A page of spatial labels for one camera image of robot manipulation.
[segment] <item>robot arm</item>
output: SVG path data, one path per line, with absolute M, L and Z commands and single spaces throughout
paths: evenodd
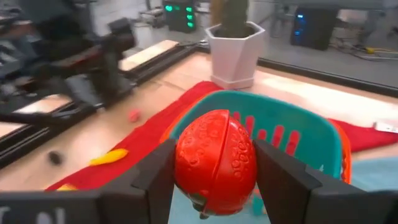
M 21 17 L 17 9 L 0 9 L 0 39 L 14 39 L 33 33 L 30 21 Z
M 364 192 L 254 141 L 257 183 L 272 224 L 398 223 L 397 192 Z M 0 194 L 0 223 L 166 224 L 174 188 L 169 139 L 96 190 Z

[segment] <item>wooden table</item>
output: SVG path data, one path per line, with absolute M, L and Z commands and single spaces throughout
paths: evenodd
M 19 113 L 35 113 L 35 112 L 43 112 L 49 113 L 61 106 L 66 105 L 70 102 L 70 99 L 64 96 L 48 96 L 42 100 L 31 103 L 20 110 L 17 110 Z M 24 124 L 16 124 L 16 123 L 3 123 L 0 122 L 0 138 L 17 130 L 18 128 L 23 127 Z
M 120 63 L 129 70 L 173 47 L 165 40 Z M 0 190 L 39 190 L 87 166 L 88 162 L 109 151 L 134 128 L 175 101 L 202 80 L 210 80 L 210 56 L 196 53 L 157 75 L 135 90 L 128 99 L 109 111 L 98 113 L 28 156 L 0 170 Z M 375 121 L 398 121 L 398 99 L 325 83 L 294 74 L 259 67 L 251 91 L 288 101 L 327 118 L 360 126 Z M 142 111 L 141 120 L 128 122 L 131 109 Z M 54 167 L 47 158 L 49 151 L 60 151 L 66 161 Z M 354 159 L 398 156 L 398 144 L 353 154 Z

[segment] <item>yellow cable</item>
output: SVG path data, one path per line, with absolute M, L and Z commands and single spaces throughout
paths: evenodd
M 374 54 L 376 51 L 389 52 L 389 53 L 398 53 L 397 51 L 394 51 L 394 50 L 383 49 L 383 48 L 375 48 L 375 47 L 365 47 L 365 50 L 366 50 L 367 54 Z

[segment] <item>cactus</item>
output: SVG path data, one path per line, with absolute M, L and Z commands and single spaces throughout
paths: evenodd
M 221 23 L 223 6 L 224 0 L 210 1 L 211 26 L 215 26 Z
M 223 1 L 221 28 L 218 35 L 226 38 L 245 38 L 250 35 L 250 29 L 246 25 L 249 0 Z

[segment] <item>red textured ball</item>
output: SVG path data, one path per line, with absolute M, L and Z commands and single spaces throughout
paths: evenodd
M 256 155 L 245 128 L 228 110 L 197 118 L 175 152 L 177 187 L 202 216 L 242 210 L 256 182 Z

